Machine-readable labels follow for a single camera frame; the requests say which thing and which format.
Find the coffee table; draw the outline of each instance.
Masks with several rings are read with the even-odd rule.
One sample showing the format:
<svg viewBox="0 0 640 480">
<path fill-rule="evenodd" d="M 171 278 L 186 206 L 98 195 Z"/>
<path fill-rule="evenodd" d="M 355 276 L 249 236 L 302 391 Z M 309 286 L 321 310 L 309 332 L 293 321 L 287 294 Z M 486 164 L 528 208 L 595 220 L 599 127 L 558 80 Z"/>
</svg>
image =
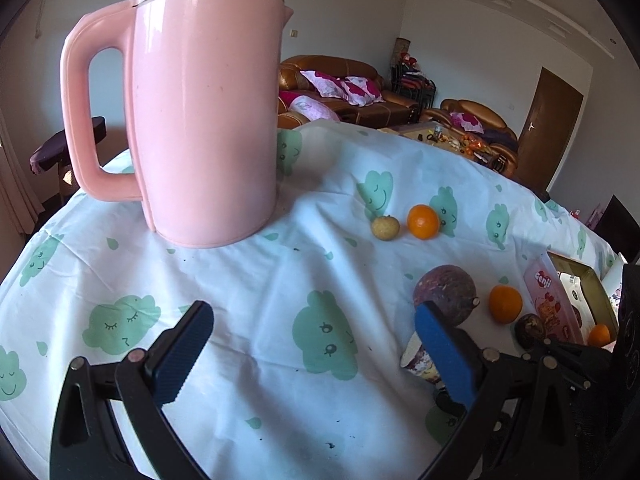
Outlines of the coffee table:
<svg viewBox="0 0 640 480">
<path fill-rule="evenodd" d="M 471 133 L 462 135 L 436 121 L 401 124 L 399 126 L 380 128 L 380 131 L 423 142 L 441 150 L 461 155 L 467 160 L 481 164 L 496 173 L 504 174 L 508 169 L 508 161 L 505 157 L 492 150 L 481 137 Z"/>
</svg>

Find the blue gripper pad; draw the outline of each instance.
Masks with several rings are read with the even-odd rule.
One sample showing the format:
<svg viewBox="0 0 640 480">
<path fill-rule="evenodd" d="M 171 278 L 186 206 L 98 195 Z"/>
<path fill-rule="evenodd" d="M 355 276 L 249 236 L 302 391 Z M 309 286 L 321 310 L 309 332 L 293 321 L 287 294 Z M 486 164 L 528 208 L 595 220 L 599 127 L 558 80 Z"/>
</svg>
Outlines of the blue gripper pad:
<svg viewBox="0 0 640 480">
<path fill-rule="evenodd" d="M 175 327 L 161 333 L 145 364 L 156 406 L 174 402 L 212 332 L 213 309 L 195 301 Z"/>
<path fill-rule="evenodd" d="M 433 359 L 451 399 L 469 411 L 478 392 L 478 355 L 473 355 L 468 342 L 462 340 L 457 329 L 449 325 L 432 301 L 421 303 L 416 309 L 415 331 Z"/>
</svg>

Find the curtain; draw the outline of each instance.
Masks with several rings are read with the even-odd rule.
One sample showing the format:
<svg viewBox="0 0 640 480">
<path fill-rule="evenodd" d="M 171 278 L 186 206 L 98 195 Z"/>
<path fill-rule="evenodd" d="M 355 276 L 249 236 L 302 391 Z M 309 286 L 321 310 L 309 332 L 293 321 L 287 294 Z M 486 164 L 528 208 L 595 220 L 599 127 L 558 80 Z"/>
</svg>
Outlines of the curtain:
<svg viewBox="0 0 640 480">
<path fill-rule="evenodd" d="M 19 234 L 31 234 L 38 213 L 44 211 L 18 164 L 0 110 L 0 206 L 2 203 Z"/>
</svg>

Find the paper cup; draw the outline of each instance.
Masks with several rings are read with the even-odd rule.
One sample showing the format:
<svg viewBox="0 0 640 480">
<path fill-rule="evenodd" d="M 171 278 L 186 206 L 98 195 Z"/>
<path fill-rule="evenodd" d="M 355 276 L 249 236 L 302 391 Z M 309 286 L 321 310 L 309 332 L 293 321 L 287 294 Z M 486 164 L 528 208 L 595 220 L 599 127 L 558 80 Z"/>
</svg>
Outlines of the paper cup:
<svg viewBox="0 0 640 480">
<path fill-rule="evenodd" d="M 409 339 L 406 350 L 400 358 L 400 366 L 409 370 L 413 375 L 429 381 L 431 384 L 437 384 L 441 381 L 433 360 L 427 354 L 415 332 Z"/>
<path fill-rule="evenodd" d="M 602 279 L 602 287 L 609 297 L 616 316 L 618 315 L 618 309 L 620 307 L 620 293 L 622 291 L 622 267 L 625 264 L 625 257 L 622 253 L 618 253 L 613 265 Z"/>
</svg>

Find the sofa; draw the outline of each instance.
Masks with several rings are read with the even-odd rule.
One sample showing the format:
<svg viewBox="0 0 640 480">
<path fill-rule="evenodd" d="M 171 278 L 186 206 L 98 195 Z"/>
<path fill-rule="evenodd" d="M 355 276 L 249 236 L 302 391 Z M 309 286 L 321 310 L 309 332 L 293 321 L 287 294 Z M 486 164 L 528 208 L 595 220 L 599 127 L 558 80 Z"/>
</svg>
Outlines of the sofa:
<svg viewBox="0 0 640 480">
<path fill-rule="evenodd" d="M 320 97 L 316 88 L 300 73 L 302 70 L 317 70 L 337 78 L 366 77 L 375 81 L 385 102 L 357 107 L 342 99 Z M 418 103 L 386 90 L 384 80 L 376 69 L 361 61 L 332 56 L 294 56 L 280 63 L 278 79 L 280 90 L 309 95 L 331 108 L 341 121 L 347 123 L 367 128 L 385 128 L 417 119 Z"/>
<path fill-rule="evenodd" d="M 451 121 L 450 114 L 453 112 L 469 113 L 474 115 L 481 122 L 482 127 L 485 130 L 497 130 L 507 134 L 511 139 L 517 143 L 518 136 L 514 133 L 504 119 L 495 113 L 491 108 L 484 106 L 483 104 L 475 101 L 468 101 L 466 99 L 444 99 L 440 104 L 440 108 L 427 108 L 420 114 L 420 122 L 437 121 L 442 123 L 447 128 L 459 131 L 463 134 L 464 131 L 460 130 L 457 126 L 454 126 Z M 501 155 L 505 162 L 506 168 L 502 174 L 507 178 L 512 178 L 518 167 L 518 152 L 510 150 L 502 144 L 489 144 L 492 150 Z"/>
<path fill-rule="evenodd" d="M 284 105 L 281 99 L 278 99 L 278 127 L 284 128 L 286 130 L 293 130 L 293 128 L 297 126 L 302 126 L 302 124 L 308 123 L 309 119 L 307 119 L 303 114 L 298 112 L 294 112 L 293 110 L 287 110 L 287 107 Z"/>
</svg>

